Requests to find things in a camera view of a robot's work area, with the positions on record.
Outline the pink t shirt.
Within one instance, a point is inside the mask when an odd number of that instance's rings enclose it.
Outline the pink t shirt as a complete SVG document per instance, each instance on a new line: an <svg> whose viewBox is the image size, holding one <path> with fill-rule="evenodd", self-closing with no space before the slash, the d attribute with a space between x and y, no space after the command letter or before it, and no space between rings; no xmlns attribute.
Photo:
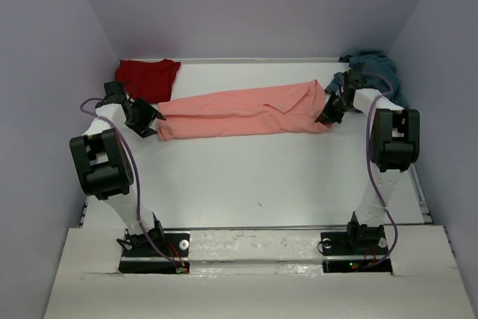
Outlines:
<svg viewBox="0 0 478 319"><path fill-rule="evenodd" d="M328 125L315 120L326 94L315 81L274 87L229 90L164 102L159 111L160 140L186 140L280 133L322 134Z"/></svg>

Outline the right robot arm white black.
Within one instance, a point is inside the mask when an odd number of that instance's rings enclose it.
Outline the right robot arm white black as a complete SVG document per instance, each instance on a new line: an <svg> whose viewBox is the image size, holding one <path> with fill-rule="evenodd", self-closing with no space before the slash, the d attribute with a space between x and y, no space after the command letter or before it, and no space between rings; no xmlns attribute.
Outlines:
<svg viewBox="0 0 478 319"><path fill-rule="evenodd" d="M342 85L316 119L324 125L340 123L352 110L367 117L367 187L346 229L321 234L317 249L325 257L391 254L396 244L385 242L385 222L394 222L388 204L400 177L419 157L419 112L394 104L370 87L366 77L360 69L346 71Z"/></svg>

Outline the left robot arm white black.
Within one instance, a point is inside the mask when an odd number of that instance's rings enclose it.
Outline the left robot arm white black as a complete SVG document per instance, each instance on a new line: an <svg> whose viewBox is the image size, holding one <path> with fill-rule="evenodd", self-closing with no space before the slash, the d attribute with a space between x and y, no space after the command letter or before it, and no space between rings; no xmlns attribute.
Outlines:
<svg viewBox="0 0 478 319"><path fill-rule="evenodd" d="M88 130L69 141L75 170L83 192L109 205L126 227L118 244L126 251L145 251L148 255L162 253L167 243L160 220L141 200L139 170L131 147L114 122L119 115L124 125L141 138L156 134L152 124L164 115L144 99L131 98L124 84L104 84L105 96L95 98L95 109L80 105L81 112L94 118Z"/></svg>

